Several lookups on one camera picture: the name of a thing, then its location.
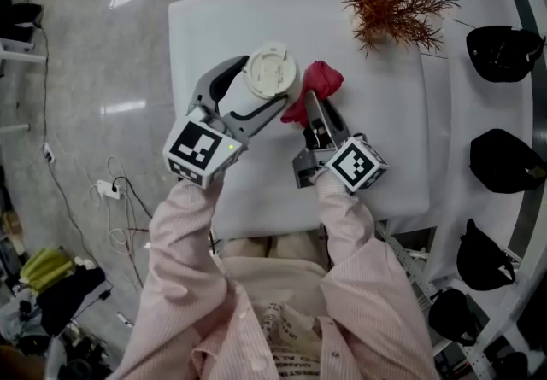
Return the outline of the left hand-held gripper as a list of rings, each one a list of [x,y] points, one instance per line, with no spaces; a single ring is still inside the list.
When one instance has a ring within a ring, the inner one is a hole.
[[[209,113],[219,113],[219,102],[249,58],[235,56],[224,60],[197,81],[193,104],[203,105],[208,111],[196,106],[178,118],[162,151],[167,169],[177,177],[207,189],[247,149],[234,138],[255,136],[285,108],[288,96],[280,95],[247,115],[231,111],[222,121]]]

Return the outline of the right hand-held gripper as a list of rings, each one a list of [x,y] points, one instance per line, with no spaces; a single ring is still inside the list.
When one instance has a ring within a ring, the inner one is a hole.
[[[350,131],[329,99],[316,91],[305,95],[309,125],[304,129],[305,146],[292,166],[299,189],[315,183],[324,172],[332,172],[347,190],[371,187],[389,169],[388,163],[361,133]]]

